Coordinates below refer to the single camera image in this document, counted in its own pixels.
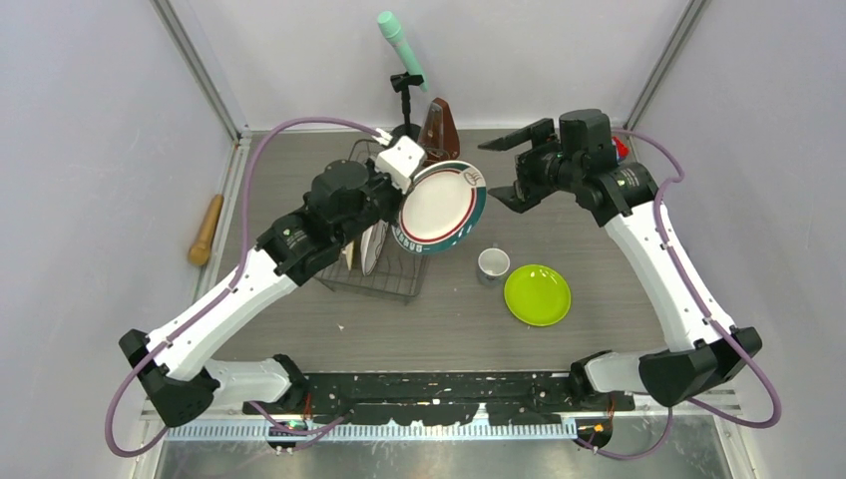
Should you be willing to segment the white printed round plate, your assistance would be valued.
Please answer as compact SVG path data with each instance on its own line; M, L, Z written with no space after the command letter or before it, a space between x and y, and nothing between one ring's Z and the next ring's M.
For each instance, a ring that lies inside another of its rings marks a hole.
M376 268L390 225L380 221L366 230L360 241L361 271L370 275Z

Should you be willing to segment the green rimmed white plate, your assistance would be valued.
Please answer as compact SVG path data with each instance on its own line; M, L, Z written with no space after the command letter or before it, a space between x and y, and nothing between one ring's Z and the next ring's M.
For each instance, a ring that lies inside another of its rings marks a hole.
M486 180L477 167L463 161L434 164L415 177L393 237L413 254L444 252L474 229L486 200Z

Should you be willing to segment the black wire dish rack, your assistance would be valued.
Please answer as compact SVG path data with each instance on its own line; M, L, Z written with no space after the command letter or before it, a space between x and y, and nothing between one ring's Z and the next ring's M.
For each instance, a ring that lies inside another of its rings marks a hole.
M346 268L341 252L339 260L319 272L315 279L335 292L348 291L403 303L417 298L428 272L430 258L404 250L393 237L390 226L375 270L370 275L364 275L360 259L361 236L354 240L356 253L353 270Z

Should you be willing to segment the woven bamboo plate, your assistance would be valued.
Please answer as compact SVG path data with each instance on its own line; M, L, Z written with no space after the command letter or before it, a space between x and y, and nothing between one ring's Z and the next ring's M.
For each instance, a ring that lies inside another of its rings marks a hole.
M353 270L354 262L355 262L355 253L356 253L356 246L355 246L354 240L351 241L349 244L347 244L342 250L342 255L344 257L344 263L345 263L346 268L348 270Z

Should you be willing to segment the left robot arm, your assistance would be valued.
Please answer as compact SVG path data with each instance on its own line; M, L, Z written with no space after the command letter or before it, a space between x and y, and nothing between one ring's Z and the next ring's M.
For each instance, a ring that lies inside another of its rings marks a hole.
M306 397L285 356L254 362L213 355L274 302L335 263L342 249L380 221L398 216L419 164L377 158L334 161L311 182L302 205L281 216L242 250L236 268L176 318L151 332L131 329L119 346L169 428L218 404L251 400L283 413Z

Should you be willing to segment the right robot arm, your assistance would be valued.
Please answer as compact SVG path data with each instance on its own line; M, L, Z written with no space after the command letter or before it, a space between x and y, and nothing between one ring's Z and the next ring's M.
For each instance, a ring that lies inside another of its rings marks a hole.
M522 214L556 192L573 195L630 263L659 320L657 352L601 351L576 361L570 396L595 409L611 392L646 394L675 406L733 379L762 348L753 327L737 327L707 290L670 229L659 186L627 160L609 117L598 109L541 119L480 144L504 152L524 143L516 178L489 194Z

